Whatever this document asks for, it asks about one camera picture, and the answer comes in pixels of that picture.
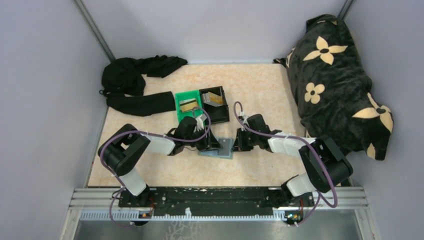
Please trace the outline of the grey card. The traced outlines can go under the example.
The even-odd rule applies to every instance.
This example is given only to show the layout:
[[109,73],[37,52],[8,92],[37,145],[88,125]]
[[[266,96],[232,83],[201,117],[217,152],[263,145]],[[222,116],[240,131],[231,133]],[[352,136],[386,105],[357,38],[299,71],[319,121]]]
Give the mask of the grey card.
[[233,139],[223,137],[223,138],[219,138],[218,142],[221,147],[217,151],[217,156],[220,158],[231,159],[233,157],[233,152],[232,152]]

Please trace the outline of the sage green card holder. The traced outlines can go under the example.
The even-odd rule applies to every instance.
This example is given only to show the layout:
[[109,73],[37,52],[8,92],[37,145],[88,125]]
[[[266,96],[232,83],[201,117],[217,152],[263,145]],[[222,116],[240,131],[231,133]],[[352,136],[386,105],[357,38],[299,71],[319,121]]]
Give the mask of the sage green card holder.
[[218,157],[218,149],[215,150],[207,150],[207,151],[200,151],[198,153],[199,156],[203,156],[203,157],[211,157],[211,158],[219,158],[219,159],[228,159],[228,158],[220,158]]

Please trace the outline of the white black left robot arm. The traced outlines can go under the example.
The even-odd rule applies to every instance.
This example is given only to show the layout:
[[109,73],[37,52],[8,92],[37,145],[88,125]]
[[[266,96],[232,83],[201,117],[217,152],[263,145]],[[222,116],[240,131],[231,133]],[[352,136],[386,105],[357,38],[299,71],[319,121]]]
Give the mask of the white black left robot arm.
[[98,149],[100,163],[119,181],[119,206],[146,207],[153,202],[148,184],[136,170],[145,152],[175,156],[186,146],[199,152],[218,150],[222,146],[212,134],[209,118],[202,114],[186,116],[166,134],[140,131],[125,124]]

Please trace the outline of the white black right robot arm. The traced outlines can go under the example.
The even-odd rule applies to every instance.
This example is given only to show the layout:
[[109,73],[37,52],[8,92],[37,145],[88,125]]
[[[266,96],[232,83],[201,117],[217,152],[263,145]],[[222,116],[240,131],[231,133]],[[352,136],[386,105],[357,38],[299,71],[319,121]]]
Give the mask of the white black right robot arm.
[[327,136],[299,137],[281,130],[270,130],[261,114],[236,116],[237,129],[234,152],[260,149],[299,159],[305,173],[293,176],[281,185],[277,195],[280,205],[295,206],[302,195],[318,191],[333,192],[336,185],[346,181],[353,167],[335,141]]

